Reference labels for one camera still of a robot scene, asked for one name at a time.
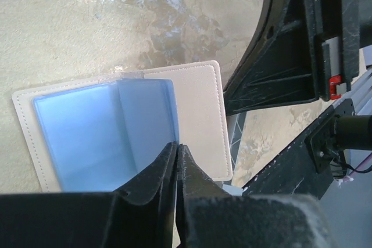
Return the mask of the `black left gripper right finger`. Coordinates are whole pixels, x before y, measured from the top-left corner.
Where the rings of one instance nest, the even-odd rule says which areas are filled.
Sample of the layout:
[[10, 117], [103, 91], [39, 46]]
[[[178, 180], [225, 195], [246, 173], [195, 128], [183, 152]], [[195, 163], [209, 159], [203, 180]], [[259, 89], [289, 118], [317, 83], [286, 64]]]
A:
[[230, 195], [177, 152], [176, 226], [181, 247], [336, 247], [328, 222], [309, 195]]

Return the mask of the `beige card holder wallet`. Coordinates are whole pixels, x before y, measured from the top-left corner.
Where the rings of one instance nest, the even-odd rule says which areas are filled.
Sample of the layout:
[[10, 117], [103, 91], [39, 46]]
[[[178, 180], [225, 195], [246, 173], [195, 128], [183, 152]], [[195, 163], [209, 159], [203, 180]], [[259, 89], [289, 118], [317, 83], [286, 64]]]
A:
[[106, 192], [173, 141], [214, 181], [233, 170], [214, 61], [111, 74], [12, 95], [43, 192]]

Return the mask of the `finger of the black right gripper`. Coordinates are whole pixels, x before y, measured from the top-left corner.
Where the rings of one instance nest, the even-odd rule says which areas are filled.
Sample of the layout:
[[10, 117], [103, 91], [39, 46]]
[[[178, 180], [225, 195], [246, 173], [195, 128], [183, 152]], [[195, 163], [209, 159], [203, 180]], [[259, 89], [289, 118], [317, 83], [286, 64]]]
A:
[[263, 0], [256, 31], [224, 89], [228, 116], [319, 98], [313, 0]]

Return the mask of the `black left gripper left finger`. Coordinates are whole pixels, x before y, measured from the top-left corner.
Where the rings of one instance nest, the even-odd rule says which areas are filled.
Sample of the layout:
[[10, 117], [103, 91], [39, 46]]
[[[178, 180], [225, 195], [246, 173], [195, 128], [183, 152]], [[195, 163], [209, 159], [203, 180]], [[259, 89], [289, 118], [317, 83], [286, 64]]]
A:
[[2, 247], [171, 247], [178, 145], [112, 192], [1, 196]]

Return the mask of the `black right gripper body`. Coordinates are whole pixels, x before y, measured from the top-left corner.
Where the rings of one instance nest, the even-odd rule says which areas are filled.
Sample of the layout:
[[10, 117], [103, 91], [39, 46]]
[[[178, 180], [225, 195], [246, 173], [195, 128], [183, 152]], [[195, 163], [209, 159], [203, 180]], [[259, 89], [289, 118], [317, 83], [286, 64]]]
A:
[[371, 0], [312, 0], [319, 97], [338, 99], [359, 75], [359, 50], [371, 45]]

